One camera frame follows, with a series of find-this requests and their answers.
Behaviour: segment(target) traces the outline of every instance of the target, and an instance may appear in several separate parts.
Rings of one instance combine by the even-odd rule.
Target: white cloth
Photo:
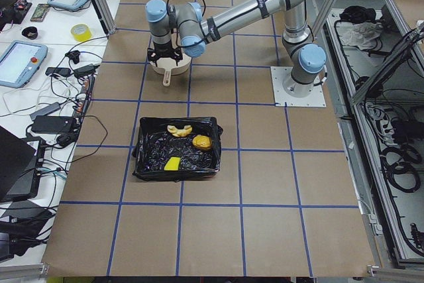
[[[382,27],[376,23],[358,23],[352,25],[346,33],[341,36],[341,41],[346,46],[357,46],[360,50],[372,49],[382,33]]]

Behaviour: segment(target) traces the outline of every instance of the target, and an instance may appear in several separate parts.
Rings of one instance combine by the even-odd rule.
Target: black bag
[[[167,126],[182,128],[191,125],[193,130],[186,137],[174,137]],[[136,158],[133,175],[148,181],[199,180],[214,176],[221,162],[221,134],[223,129],[214,117],[140,119],[138,142],[132,155]],[[210,137],[212,149],[199,150],[192,145],[196,135]],[[178,170],[164,170],[171,157],[180,157]]]
[[[340,14],[340,19],[353,23],[354,25],[358,23],[365,23],[366,21],[375,23],[376,11],[373,8],[350,6]]]

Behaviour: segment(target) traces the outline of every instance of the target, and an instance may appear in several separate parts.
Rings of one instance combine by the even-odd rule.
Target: black tape roll
[[[34,40],[38,37],[38,30],[36,27],[27,27],[24,30],[22,30],[22,35],[25,38],[28,38],[30,40]]]

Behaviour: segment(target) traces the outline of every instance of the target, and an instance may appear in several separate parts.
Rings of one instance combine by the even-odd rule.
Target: yellow sponge
[[[166,163],[164,170],[178,170],[178,166],[180,165],[180,157],[171,157],[169,161]]]

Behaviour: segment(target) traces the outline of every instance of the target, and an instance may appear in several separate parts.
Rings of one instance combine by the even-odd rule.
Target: blue joint cap
[[[146,18],[149,23],[157,23],[166,16],[166,2],[163,0],[150,0],[146,4]]]
[[[191,58],[201,56],[206,50],[205,41],[201,41],[198,36],[185,36],[181,39],[181,46],[190,46],[189,48],[184,48],[184,53]]]
[[[325,51],[316,44],[305,45],[299,53],[299,63],[301,67],[310,74],[319,73],[327,60]]]
[[[202,18],[200,4],[199,3],[189,3],[189,4],[193,7],[194,11],[196,12],[197,21],[200,22]]]

